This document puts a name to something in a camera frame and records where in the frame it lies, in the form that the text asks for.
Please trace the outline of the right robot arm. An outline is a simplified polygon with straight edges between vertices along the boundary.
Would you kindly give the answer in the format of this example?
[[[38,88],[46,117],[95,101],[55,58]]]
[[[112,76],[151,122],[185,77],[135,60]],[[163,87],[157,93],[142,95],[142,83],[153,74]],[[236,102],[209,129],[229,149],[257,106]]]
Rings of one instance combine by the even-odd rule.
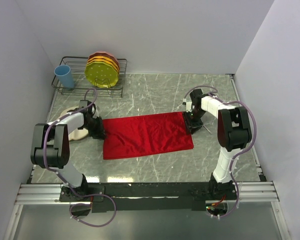
[[[185,111],[182,113],[186,132],[193,135],[204,124],[202,117],[209,113],[217,119],[217,140],[220,152],[217,165],[208,182],[207,193],[213,199],[236,193],[233,171],[242,152],[252,141],[249,112],[246,107],[222,102],[214,93],[199,88],[192,89],[183,98]]]

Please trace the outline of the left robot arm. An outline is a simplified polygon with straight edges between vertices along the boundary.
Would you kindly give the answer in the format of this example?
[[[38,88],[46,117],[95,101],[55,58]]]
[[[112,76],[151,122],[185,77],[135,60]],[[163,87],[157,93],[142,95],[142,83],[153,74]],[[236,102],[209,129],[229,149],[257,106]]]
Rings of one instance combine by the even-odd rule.
[[[82,129],[93,139],[106,139],[103,120],[89,100],[81,100],[78,108],[53,122],[36,124],[30,152],[32,164],[54,173],[62,181],[64,193],[78,201],[91,196],[85,175],[70,162],[69,134]]]

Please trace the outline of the red cloth napkin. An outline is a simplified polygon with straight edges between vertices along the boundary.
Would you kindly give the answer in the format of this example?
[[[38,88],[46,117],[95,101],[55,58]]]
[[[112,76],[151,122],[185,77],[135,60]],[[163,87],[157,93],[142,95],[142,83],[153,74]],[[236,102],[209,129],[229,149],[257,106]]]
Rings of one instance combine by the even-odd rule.
[[[181,112],[110,118],[103,120],[103,125],[106,132],[104,160],[137,158],[194,148]]]

